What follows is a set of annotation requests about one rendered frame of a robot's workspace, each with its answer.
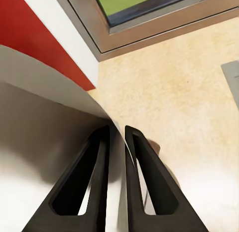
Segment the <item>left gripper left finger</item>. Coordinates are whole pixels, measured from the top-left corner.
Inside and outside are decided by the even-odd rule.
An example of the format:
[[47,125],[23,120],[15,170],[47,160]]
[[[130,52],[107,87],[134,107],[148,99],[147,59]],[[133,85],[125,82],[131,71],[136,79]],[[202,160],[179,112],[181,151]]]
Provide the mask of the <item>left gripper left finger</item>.
[[[105,232],[110,126],[95,130],[21,232]],[[78,215],[95,168],[86,212]]]

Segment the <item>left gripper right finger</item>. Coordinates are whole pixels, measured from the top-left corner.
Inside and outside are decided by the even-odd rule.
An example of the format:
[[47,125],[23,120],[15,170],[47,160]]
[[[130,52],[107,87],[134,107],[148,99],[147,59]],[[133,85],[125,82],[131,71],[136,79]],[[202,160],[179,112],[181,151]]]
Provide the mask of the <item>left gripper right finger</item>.
[[[124,137],[128,232],[209,232],[143,133],[126,125]],[[144,211],[136,159],[155,216]]]

